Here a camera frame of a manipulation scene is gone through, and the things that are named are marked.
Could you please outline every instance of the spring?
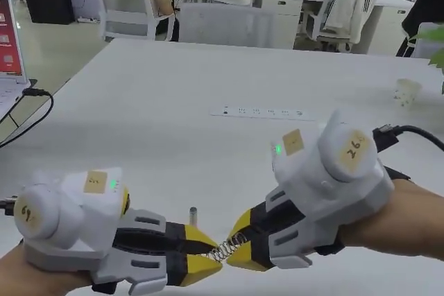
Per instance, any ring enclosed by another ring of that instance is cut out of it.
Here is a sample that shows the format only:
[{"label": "spring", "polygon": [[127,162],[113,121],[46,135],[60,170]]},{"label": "spring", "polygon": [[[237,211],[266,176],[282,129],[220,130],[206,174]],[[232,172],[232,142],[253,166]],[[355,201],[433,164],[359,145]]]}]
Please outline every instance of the spring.
[{"label": "spring", "polygon": [[222,242],[218,247],[215,247],[210,253],[207,253],[206,256],[220,263],[231,256],[242,244],[247,243],[247,241],[248,239],[238,232]]}]

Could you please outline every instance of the green leaf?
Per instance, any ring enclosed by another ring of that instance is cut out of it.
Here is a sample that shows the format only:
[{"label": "green leaf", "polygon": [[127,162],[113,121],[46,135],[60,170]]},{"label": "green leaf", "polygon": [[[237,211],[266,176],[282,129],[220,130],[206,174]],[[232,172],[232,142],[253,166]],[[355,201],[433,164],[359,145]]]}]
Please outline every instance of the green leaf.
[{"label": "green leaf", "polygon": [[429,31],[423,31],[413,36],[410,40],[416,40],[418,38],[434,42],[444,42],[444,26],[439,26],[438,28]]},{"label": "green leaf", "polygon": [[444,48],[430,57],[429,65],[436,65],[436,67],[438,67],[439,69],[442,69],[444,67]]}]

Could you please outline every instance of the hand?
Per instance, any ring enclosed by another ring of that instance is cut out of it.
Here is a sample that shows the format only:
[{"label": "hand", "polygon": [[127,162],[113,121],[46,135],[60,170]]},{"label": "hand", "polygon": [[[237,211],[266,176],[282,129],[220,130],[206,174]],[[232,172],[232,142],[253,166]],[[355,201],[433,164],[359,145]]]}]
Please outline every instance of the hand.
[{"label": "hand", "polygon": [[1,296],[65,296],[90,284],[86,272],[43,272],[33,267],[24,258],[23,245],[0,259]]},{"label": "hand", "polygon": [[393,183],[395,190],[381,211],[340,228],[343,244],[444,261],[444,198],[407,180]]}]

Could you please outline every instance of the red screen display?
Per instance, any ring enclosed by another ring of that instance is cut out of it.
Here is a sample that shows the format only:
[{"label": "red screen display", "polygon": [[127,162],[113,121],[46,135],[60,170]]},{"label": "red screen display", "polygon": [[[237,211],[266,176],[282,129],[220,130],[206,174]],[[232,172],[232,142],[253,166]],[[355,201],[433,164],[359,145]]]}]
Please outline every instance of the red screen display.
[{"label": "red screen display", "polygon": [[9,0],[0,0],[0,72],[20,76],[22,67]]}]

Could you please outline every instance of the handwritten label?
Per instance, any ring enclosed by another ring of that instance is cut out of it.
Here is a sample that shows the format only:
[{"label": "handwritten label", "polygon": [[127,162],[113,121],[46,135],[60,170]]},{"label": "handwritten label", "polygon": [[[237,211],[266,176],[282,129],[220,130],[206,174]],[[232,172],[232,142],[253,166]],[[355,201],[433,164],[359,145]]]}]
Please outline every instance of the handwritten label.
[{"label": "handwritten label", "polygon": [[83,192],[104,194],[107,177],[108,174],[104,173],[103,171],[88,171]]},{"label": "handwritten label", "polygon": [[302,140],[299,129],[284,135],[282,140],[284,142],[285,153],[287,156],[304,149],[304,141]]},{"label": "handwritten label", "polygon": [[23,222],[31,231],[40,226],[40,213],[38,209],[29,205],[27,200],[19,197],[14,205],[14,217]]},{"label": "handwritten label", "polygon": [[339,160],[351,172],[355,172],[370,146],[370,139],[359,130],[354,130],[341,150]]}]

